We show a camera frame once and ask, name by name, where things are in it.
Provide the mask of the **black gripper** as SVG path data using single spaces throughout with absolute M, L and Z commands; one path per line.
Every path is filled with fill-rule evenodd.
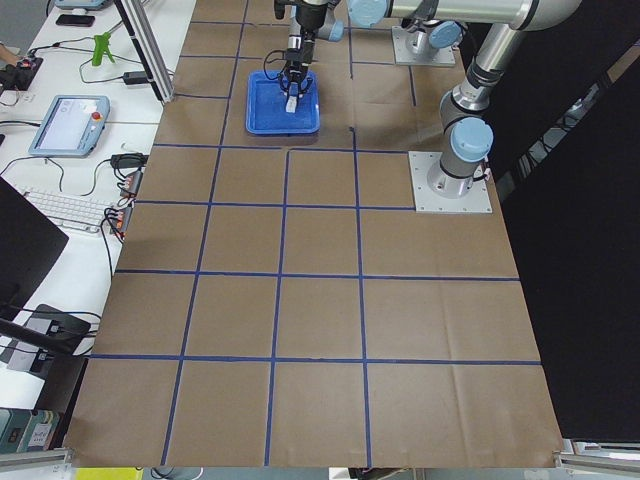
M 289 36 L 284 54 L 285 65 L 277 76 L 279 87 L 286 98 L 297 95 L 301 99 L 313 84 L 313 78 L 308 76 L 308 72 L 313 61 L 315 38 L 315 32 L 308 29 Z

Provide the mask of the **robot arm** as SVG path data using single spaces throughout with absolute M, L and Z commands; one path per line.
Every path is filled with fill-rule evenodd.
M 445 142 L 427 183 L 441 197 L 465 196 L 474 173 L 493 143 L 482 119 L 493 88 L 502 78 L 525 34 L 556 26 L 579 7 L 578 1 L 350 1 L 350 19 L 371 27 L 383 18 L 490 23 L 492 27 L 464 80 L 443 96 L 440 116 Z
M 290 14 L 288 46 L 281 52 L 284 66 L 275 79 L 284 92 L 292 112 L 313 84 L 309 67 L 313 62 L 318 39 L 338 42 L 344 24 L 337 20 L 334 10 L 337 1 L 275 1 L 274 15 L 278 20 Z M 464 26 L 456 21 L 434 20 L 428 17 L 423 1 L 415 13 L 401 19 L 392 28 L 397 64 L 442 65 L 443 55 L 452 52 L 464 36 Z

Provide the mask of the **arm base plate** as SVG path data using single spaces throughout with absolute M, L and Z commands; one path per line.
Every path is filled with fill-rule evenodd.
M 429 35 L 417 31 L 410 33 L 400 26 L 391 29 L 396 65 L 454 67 L 456 60 L 451 46 L 435 48 Z
M 416 212 L 491 214 L 493 208 L 481 167 L 467 179 L 453 178 L 441 169 L 441 155 L 441 152 L 408 152 Z

